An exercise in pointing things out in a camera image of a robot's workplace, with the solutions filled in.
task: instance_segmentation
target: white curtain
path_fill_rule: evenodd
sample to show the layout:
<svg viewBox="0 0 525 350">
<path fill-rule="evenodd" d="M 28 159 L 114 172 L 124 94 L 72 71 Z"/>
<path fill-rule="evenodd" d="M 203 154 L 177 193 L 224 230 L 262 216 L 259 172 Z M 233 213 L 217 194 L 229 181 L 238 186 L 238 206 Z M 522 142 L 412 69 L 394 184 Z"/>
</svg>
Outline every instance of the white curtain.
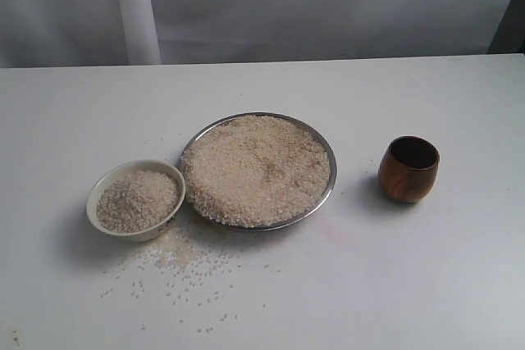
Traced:
<svg viewBox="0 0 525 350">
<path fill-rule="evenodd" d="M 0 0 L 0 66 L 485 53 L 509 0 Z"/>
</svg>

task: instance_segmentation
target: uncooked rice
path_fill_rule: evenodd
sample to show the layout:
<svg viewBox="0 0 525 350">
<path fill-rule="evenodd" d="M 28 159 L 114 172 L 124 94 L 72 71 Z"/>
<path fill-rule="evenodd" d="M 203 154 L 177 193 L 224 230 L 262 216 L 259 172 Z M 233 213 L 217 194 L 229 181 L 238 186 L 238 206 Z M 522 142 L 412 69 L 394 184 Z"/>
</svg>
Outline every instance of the uncooked rice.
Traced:
<svg viewBox="0 0 525 350">
<path fill-rule="evenodd" d="M 243 116 L 211 129 L 180 163 L 195 210 L 243 227 L 275 224 L 308 210 L 330 177 L 323 146 L 273 116 Z"/>
<path fill-rule="evenodd" d="M 100 224 L 117 233 L 146 230 L 166 219 L 177 204 L 175 181 L 156 171 L 136 171 L 112 183 L 98 200 Z"/>
</svg>

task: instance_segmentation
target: stainless steel plate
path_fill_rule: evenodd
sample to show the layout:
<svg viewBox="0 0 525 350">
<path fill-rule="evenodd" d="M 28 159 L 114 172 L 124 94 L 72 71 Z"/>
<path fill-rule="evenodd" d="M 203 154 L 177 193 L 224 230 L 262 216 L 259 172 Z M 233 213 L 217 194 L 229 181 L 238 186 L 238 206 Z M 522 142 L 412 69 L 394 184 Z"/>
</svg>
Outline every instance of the stainless steel plate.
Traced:
<svg viewBox="0 0 525 350">
<path fill-rule="evenodd" d="M 316 130 L 314 130 L 312 127 L 308 126 L 306 123 L 301 122 L 300 120 L 297 120 L 295 118 L 286 116 L 286 115 L 280 115 L 280 114 L 272 114 L 270 112 L 247 112 L 244 114 L 238 114 L 233 116 L 228 116 L 227 118 L 220 119 L 217 122 L 213 122 L 211 125 L 205 127 L 201 131 L 199 131 L 185 146 L 184 150 L 182 151 L 181 157 L 184 156 L 184 154 L 188 151 L 188 149 L 191 147 L 191 145 L 197 141 L 198 139 L 202 138 L 208 131 L 213 129 L 214 127 L 217 127 L 219 125 L 224 125 L 225 123 L 241 118 L 243 116 L 273 116 L 275 118 L 281 118 L 284 120 L 287 120 L 294 125 L 297 125 L 299 128 L 308 131 L 325 149 L 326 154 L 328 155 L 328 161 L 330 163 L 330 177 L 328 178 L 328 183 L 326 184 L 326 188 L 324 192 L 322 192 L 321 197 L 319 200 L 317 200 L 316 204 L 309 209 L 308 211 L 305 211 L 303 213 L 300 213 L 296 216 L 291 217 L 288 220 L 279 221 L 277 223 L 274 223 L 273 225 L 260 225 L 257 227 L 242 227 L 239 225 L 225 225 L 227 227 L 230 227 L 235 230 L 241 230 L 241 231 L 269 231 L 269 230 L 277 230 L 281 229 L 283 227 L 286 227 L 288 225 L 293 225 L 294 223 L 297 223 L 298 221 L 304 219 L 307 216 L 312 215 L 330 196 L 330 193 L 332 189 L 334 188 L 334 185 L 336 183 L 336 176 L 337 176 L 337 164 L 336 164 L 336 157 L 334 156 L 333 151 L 330 148 L 330 145 L 328 145 L 328 142 L 320 135 Z M 218 223 L 216 220 L 213 220 L 210 217 L 205 217 L 205 219 L 208 219 L 212 221 L 213 223 Z"/>
</svg>

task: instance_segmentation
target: white ceramic bowl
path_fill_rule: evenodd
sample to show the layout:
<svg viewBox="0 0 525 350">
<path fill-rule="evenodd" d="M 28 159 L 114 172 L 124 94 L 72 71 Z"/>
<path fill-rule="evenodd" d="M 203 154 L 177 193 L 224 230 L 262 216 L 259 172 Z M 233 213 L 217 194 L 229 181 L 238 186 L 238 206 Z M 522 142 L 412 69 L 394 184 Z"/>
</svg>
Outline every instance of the white ceramic bowl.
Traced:
<svg viewBox="0 0 525 350">
<path fill-rule="evenodd" d="M 162 219 L 160 223 L 146 230 L 138 231 L 136 233 L 117 233 L 115 231 L 110 231 L 107 228 L 103 227 L 100 224 L 100 220 L 98 219 L 98 200 L 100 199 L 102 193 L 104 193 L 104 190 L 106 190 L 113 182 L 115 182 L 116 180 L 121 180 L 129 173 L 136 172 L 138 170 L 162 172 L 168 175 L 170 178 L 172 178 L 176 182 L 177 192 L 179 193 L 179 199 L 177 201 L 177 204 L 175 205 L 175 208 L 173 208 L 173 211 L 171 211 L 167 217 Z M 86 210 L 88 213 L 89 221 L 95 227 L 95 229 L 113 237 L 123 239 L 125 241 L 143 242 L 156 238 L 165 230 L 167 230 L 169 224 L 175 219 L 175 214 L 184 200 L 185 193 L 186 185 L 184 182 L 184 177 L 174 166 L 165 163 L 164 161 L 157 160 L 132 161 L 123 164 L 122 166 L 118 166 L 117 168 L 114 168 L 113 170 L 106 173 L 105 176 L 103 176 L 100 180 L 98 180 L 98 182 L 93 186 L 93 188 L 89 192 Z"/>
</svg>

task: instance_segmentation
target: wooden cup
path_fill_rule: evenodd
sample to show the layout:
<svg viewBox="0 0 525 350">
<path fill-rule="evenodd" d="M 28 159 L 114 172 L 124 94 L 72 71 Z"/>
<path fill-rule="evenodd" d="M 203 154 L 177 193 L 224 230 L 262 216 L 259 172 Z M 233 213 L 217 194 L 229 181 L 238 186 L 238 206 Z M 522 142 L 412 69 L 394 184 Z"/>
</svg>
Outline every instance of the wooden cup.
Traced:
<svg viewBox="0 0 525 350">
<path fill-rule="evenodd" d="M 432 189 L 440 154 L 418 137 L 399 137 L 390 143 L 379 165 L 379 185 L 397 202 L 418 202 Z"/>
</svg>

